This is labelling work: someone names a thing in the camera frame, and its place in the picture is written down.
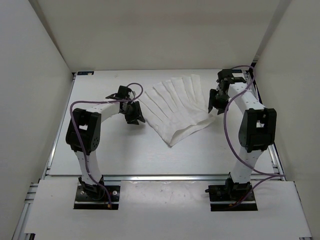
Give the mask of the white pleated skirt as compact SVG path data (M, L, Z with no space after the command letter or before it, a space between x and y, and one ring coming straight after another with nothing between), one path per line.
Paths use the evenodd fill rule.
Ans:
M197 74L156 83L139 99L148 124L169 147L215 120L208 113L201 77Z

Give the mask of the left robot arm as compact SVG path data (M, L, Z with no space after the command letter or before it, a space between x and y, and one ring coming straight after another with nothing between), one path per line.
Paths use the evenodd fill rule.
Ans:
M133 85L140 87L135 94ZM122 114L127 124L145 123L138 98L143 93L139 83L121 85L102 101L78 100L69 107L70 123L65 136L66 143L75 153L81 170L81 182L88 186L87 194L100 200L105 194L103 176L98 166L96 149L101 139L101 125L114 115Z

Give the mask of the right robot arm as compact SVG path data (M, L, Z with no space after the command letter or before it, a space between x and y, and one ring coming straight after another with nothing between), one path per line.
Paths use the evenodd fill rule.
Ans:
M217 74L217 87L209 92L208 111L213 109L223 114L224 133L237 162L229 174L232 183L225 186L224 193L230 200L238 199L247 184L262 153L274 143L276 135L277 112L267 108L254 96L249 84L242 76L236 76L240 70L222 69ZM238 131L241 146L239 153L233 148L227 130L227 111L235 103L242 113Z

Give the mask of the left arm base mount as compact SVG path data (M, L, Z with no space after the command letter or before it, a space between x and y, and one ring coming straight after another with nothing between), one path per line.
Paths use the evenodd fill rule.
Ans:
M73 208L75 210L118 210L121 186L107 185L110 198L99 185L89 185L78 178Z

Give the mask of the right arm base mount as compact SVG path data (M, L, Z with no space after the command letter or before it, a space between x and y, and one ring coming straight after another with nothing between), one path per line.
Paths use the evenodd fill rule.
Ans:
M253 186L250 182L233 182L229 177L224 185L209 185L205 193L209 194L211 212L252 212L257 211Z

